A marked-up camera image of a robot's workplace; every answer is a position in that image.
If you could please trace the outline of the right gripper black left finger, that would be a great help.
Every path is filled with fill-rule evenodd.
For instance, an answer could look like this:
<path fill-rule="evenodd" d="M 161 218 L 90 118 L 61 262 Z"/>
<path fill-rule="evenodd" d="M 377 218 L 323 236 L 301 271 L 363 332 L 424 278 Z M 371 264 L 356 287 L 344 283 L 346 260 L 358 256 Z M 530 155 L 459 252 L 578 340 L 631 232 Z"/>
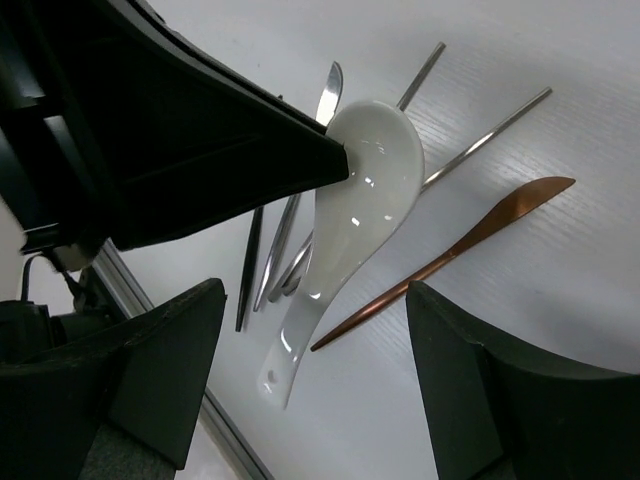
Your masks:
<path fill-rule="evenodd" d="M 171 479 L 185 467 L 226 303 L 208 279 L 55 345 L 45 307 L 1 305 L 1 475 Z"/>

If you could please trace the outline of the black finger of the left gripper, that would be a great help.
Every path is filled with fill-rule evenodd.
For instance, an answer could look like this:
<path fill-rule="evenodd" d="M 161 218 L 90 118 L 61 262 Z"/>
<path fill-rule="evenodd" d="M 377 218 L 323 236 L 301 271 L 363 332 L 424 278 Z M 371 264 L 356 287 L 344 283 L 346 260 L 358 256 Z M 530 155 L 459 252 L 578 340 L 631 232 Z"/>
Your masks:
<path fill-rule="evenodd" d="M 347 174 L 322 125 L 145 1 L 1 5 L 1 196 L 30 250 L 164 243 Z"/>

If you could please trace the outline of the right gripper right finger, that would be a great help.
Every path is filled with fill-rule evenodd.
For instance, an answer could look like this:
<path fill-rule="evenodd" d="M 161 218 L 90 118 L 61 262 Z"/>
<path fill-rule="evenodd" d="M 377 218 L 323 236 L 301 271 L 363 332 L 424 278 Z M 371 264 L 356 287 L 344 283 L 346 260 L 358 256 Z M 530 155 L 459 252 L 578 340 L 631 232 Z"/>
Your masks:
<path fill-rule="evenodd" d="M 635 479 L 639 378 L 527 343 L 421 282 L 406 296 L 442 479 Z"/>

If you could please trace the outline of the white ceramic spoon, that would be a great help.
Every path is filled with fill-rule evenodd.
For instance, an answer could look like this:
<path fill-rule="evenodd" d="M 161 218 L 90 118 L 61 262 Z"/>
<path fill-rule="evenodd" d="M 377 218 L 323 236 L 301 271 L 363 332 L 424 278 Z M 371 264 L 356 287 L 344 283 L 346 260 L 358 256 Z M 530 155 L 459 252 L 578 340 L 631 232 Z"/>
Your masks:
<path fill-rule="evenodd" d="M 399 228 L 424 180 L 424 150 L 408 117 L 380 101 L 341 110 L 327 135 L 346 152 L 346 180 L 315 193 L 312 252 L 257 379 L 261 397 L 285 408 L 300 360 L 347 280 Z"/>

